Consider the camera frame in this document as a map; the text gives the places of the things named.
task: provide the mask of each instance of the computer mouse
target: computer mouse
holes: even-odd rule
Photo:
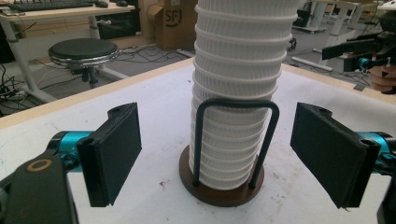
[[[108,7],[108,3],[107,2],[96,2],[95,6],[96,7]]]
[[[117,7],[128,7],[128,3],[123,0],[117,1],[116,5]]]

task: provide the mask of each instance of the black chair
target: black chair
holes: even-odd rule
[[[119,55],[119,47],[107,40],[94,38],[71,39],[59,42],[49,49],[50,59],[70,69],[83,69],[82,80],[96,87],[96,65],[111,62]]]

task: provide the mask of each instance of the sf logo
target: sf logo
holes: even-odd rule
[[[166,27],[177,27],[181,23],[182,13],[179,10],[165,11],[165,25]]]

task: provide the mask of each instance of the black metal cup holder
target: black metal cup holder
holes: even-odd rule
[[[259,156],[255,160],[255,165],[250,172],[250,177],[246,183],[237,189],[232,190],[217,190],[209,188],[199,181],[200,166],[201,166],[201,148],[202,148],[202,135],[204,127],[204,113],[210,106],[223,106],[232,108],[270,108],[272,115],[267,127],[267,132],[264,136],[262,148]],[[202,102],[196,112],[195,122],[195,147],[194,147],[194,167],[193,173],[189,166],[189,151],[190,147],[187,146],[179,161],[179,172],[181,180],[186,189],[196,198],[205,203],[216,206],[230,207],[247,203],[253,199],[259,192],[262,182],[264,180],[263,163],[270,146],[272,137],[274,136],[277,121],[279,119],[279,108],[271,101],[267,100],[230,100],[230,99],[208,99]]]

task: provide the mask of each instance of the stack of paper cups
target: stack of paper cups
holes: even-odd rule
[[[286,57],[299,0],[199,0],[191,110],[191,171],[198,106],[211,98],[271,100]],[[209,107],[200,181],[236,189],[262,144],[267,109]]]

